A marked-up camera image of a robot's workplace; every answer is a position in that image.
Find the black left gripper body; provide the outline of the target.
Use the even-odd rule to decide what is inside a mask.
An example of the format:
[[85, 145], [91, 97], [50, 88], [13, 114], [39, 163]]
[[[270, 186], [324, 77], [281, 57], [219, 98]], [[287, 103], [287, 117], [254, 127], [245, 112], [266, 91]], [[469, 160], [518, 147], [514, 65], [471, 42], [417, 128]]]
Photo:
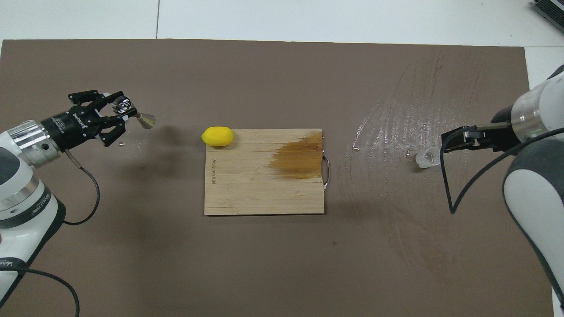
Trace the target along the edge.
[[100, 120], [101, 116], [94, 108], [73, 106], [42, 120], [42, 126], [58, 150], [70, 150], [96, 138], [103, 130]]

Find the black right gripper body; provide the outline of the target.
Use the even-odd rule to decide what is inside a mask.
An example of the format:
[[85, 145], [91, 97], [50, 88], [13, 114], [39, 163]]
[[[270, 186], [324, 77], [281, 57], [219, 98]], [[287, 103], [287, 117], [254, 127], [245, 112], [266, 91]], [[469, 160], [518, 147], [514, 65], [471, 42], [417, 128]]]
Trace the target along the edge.
[[505, 152], [510, 148], [518, 146], [520, 140], [513, 131], [511, 125], [511, 112], [513, 106], [506, 107], [498, 111], [491, 120], [491, 123], [507, 123], [508, 126], [502, 129], [493, 129], [489, 132], [489, 138], [492, 142], [492, 150], [494, 152]]

